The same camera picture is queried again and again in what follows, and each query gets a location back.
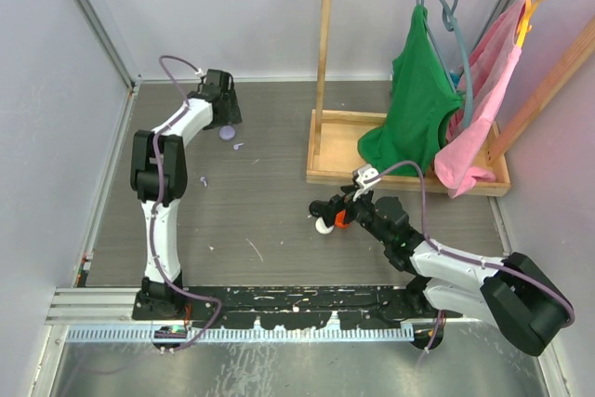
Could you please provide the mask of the orange earbud charging case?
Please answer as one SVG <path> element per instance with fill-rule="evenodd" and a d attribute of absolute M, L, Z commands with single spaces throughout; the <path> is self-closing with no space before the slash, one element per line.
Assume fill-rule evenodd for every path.
<path fill-rule="evenodd" d="M 350 226 L 350 224 L 346 220 L 346 218 L 347 218 L 347 213 L 345 210 L 338 212 L 336 215 L 336 218 L 335 218 L 335 226 L 340 229 L 347 229 Z"/>

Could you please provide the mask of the black round charging case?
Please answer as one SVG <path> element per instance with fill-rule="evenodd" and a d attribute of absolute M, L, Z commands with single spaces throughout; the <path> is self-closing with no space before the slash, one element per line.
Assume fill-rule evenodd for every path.
<path fill-rule="evenodd" d="M 327 210 L 328 203 L 321 200 L 312 201 L 309 205 L 309 213 L 316 217 L 322 217 Z"/>

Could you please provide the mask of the purple round charging case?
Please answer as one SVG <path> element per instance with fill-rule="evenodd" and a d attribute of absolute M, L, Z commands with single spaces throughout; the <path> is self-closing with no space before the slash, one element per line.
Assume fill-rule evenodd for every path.
<path fill-rule="evenodd" d="M 230 141 L 235 138 L 236 130 L 233 126 L 223 126 L 219 130 L 219 137 L 224 141 Z"/>

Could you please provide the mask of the white round charging case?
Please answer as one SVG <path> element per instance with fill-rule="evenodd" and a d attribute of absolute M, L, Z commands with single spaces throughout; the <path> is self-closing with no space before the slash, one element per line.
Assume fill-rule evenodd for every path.
<path fill-rule="evenodd" d="M 322 218 L 317 218 L 315 221 L 315 230 L 323 235 L 327 235 L 331 233 L 334 229 L 334 226 L 327 226 Z"/>

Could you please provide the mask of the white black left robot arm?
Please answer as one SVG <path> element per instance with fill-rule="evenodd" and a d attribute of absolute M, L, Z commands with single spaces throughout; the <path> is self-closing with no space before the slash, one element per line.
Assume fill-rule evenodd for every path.
<path fill-rule="evenodd" d="M 189 298 L 183 290 L 177 226 L 188 186 L 186 148 L 201 131 L 241 122 L 233 76 L 209 69 L 162 124 L 134 134 L 130 184 L 140 201 L 147 242 L 137 308 L 166 319 L 185 312 Z"/>

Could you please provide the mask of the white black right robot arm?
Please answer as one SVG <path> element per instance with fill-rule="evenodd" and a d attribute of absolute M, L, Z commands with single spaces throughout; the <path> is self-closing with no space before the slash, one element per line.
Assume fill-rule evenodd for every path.
<path fill-rule="evenodd" d="M 410 224 L 398 198 L 372 197 L 335 195 L 311 202 L 309 212 L 321 234 L 356 223 L 380 242 L 390 265 L 414 277 L 406 291 L 415 315 L 453 311 L 481 320 L 534 357 L 574 322 L 573 306 L 526 255 L 482 257 L 440 244 Z"/>

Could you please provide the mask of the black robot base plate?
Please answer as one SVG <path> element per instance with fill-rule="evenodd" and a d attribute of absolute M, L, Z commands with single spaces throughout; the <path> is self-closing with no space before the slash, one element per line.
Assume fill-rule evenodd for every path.
<path fill-rule="evenodd" d="M 342 330 L 388 329 L 438 314 L 427 304 L 414 308 L 408 291 L 393 285 L 195 286 L 190 292 L 221 301 L 214 328 L 322 329 L 336 316 Z"/>

